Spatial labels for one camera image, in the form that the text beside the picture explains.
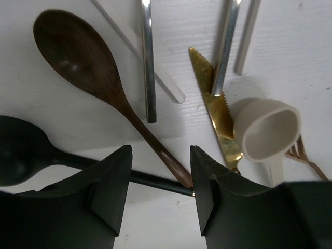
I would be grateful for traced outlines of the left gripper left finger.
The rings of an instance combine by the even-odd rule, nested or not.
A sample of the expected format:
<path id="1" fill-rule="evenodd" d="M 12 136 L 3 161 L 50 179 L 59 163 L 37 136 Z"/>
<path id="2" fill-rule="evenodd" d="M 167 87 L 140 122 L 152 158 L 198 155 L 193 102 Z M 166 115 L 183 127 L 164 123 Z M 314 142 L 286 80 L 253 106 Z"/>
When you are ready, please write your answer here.
<path id="1" fill-rule="evenodd" d="M 131 168 L 124 145 L 40 191 L 1 192 L 1 248 L 113 248 Z"/>

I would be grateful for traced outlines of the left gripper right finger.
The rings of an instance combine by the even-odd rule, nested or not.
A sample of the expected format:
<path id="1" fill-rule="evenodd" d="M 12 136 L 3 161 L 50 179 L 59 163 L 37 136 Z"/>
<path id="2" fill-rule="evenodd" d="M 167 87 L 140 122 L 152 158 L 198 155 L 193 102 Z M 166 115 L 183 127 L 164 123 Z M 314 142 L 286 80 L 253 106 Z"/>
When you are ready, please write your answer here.
<path id="1" fill-rule="evenodd" d="M 331 182 L 269 188 L 190 148 L 201 235 L 208 248 L 331 248 Z"/>

